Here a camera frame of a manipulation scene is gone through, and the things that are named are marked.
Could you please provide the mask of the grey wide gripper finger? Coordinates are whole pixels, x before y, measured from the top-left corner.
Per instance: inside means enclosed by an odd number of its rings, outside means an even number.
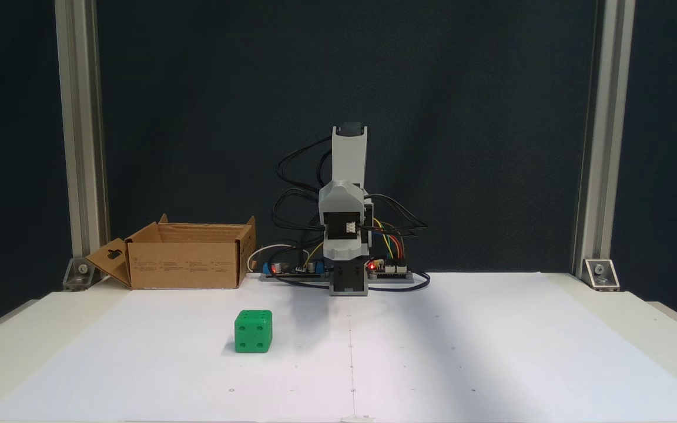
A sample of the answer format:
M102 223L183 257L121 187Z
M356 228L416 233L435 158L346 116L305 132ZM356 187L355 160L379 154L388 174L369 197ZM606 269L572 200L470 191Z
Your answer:
M323 257L333 261L349 261L368 256L370 241L357 239L323 239Z

